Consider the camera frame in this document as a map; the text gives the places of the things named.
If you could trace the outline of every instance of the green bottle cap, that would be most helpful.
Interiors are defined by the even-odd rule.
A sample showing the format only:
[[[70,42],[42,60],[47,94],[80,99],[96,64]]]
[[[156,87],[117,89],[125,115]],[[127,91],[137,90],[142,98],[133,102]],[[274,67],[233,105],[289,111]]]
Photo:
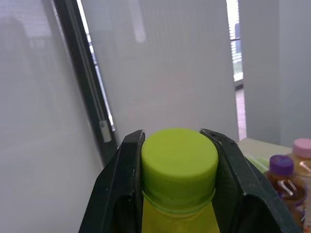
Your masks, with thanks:
[[[207,205],[215,193],[218,153],[204,135],[166,129],[151,135],[141,149],[145,198],[171,213],[189,213]]]

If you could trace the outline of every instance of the window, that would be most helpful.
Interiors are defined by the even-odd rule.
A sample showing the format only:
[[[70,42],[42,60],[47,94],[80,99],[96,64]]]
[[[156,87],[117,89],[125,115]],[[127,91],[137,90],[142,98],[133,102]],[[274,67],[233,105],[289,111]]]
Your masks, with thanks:
[[[232,63],[234,69],[234,81],[238,82],[243,79],[238,0],[227,0],[227,11],[231,40]]]

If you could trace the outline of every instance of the plastic bottle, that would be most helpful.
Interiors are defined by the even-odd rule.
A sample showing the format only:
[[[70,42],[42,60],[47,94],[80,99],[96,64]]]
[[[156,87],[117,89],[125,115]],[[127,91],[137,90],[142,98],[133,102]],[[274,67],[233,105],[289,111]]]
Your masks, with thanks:
[[[306,199],[305,233],[311,233],[311,139],[300,138],[294,141],[293,152],[295,173],[301,178],[308,190]]]
[[[141,150],[142,233],[219,233],[211,199],[218,153],[202,134],[167,129]]]
[[[265,175],[303,230],[307,190],[304,182],[294,176],[293,160],[286,155],[272,156],[270,169]]]

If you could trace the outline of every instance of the floor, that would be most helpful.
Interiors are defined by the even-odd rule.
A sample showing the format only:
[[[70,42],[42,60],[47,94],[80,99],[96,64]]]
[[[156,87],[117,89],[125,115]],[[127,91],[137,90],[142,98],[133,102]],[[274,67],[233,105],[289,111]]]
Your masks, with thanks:
[[[237,112],[238,112],[238,127],[239,127],[239,139],[246,138],[246,121],[245,121],[245,103],[244,103],[244,89],[237,90]]]

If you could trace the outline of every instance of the purple bottle cap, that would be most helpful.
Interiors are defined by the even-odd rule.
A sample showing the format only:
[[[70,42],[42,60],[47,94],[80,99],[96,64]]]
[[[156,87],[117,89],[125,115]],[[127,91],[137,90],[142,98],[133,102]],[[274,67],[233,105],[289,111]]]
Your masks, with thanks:
[[[286,155],[274,155],[270,158],[270,171],[279,176],[291,176],[294,172],[294,162]]]

